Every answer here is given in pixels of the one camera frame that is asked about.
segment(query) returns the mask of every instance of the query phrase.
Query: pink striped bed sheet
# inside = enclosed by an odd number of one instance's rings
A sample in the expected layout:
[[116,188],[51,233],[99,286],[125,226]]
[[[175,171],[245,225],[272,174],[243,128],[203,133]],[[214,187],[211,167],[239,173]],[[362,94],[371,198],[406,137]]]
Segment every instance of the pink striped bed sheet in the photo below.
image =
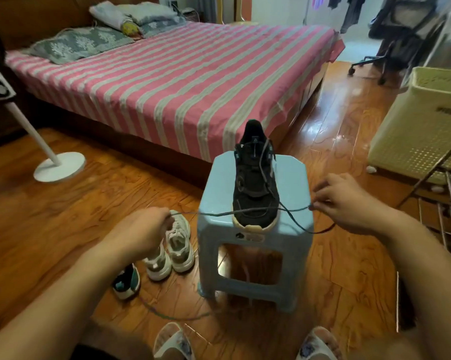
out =
[[65,65],[8,52],[36,97],[122,133],[212,162],[246,121],[285,122],[344,44],[325,26],[186,26]]

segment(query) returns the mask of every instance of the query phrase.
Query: black sneaker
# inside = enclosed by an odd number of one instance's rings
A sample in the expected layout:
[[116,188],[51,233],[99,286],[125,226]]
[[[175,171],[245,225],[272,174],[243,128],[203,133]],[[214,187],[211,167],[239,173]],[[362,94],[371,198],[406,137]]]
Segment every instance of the black sneaker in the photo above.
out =
[[112,289],[120,300],[128,300],[135,296],[141,287],[141,276],[134,264],[126,268],[115,277]]
[[[272,169],[272,160],[276,158],[272,143],[264,134],[262,125],[257,120],[247,121],[244,135],[235,146],[235,188],[234,211],[247,208],[267,207],[261,211],[236,213],[234,224],[240,229],[253,232],[269,231],[277,221],[279,192]],[[262,175],[259,168],[261,154]]]

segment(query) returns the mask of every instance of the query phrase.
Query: wooden headboard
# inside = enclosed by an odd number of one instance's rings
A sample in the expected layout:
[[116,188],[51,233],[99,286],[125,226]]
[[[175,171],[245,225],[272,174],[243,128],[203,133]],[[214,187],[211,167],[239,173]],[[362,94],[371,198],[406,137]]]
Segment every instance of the wooden headboard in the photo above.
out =
[[[0,0],[0,37],[6,49],[30,46],[62,29],[90,26],[89,7],[105,0]],[[158,0],[109,0],[138,4]]]

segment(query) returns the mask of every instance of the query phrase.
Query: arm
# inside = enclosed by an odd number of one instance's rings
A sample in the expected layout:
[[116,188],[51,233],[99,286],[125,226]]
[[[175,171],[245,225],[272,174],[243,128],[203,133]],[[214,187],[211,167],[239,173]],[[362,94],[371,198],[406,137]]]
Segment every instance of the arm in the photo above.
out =
[[423,343],[435,360],[451,359],[451,254],[420,222],[364,191],[348,174],[327,175],[312,209],[387,248],[417,313]]
[[152,253],[173,221],[168,209],[156,207],[122,220],[0,331],[0,360],[69,359],[114,278]]

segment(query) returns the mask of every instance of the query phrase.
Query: yellow laundry basket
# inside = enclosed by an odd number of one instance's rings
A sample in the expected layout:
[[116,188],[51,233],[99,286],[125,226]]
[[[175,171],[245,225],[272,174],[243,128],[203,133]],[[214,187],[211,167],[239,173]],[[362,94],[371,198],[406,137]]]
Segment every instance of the yellow laundry basket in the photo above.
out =
[[[451,70],[416,67],[372,139],[368,163],[420,179],[450,148]],[[451,157],[445,166],[451,168]],[[444,175],[429,182],[444,184]]]

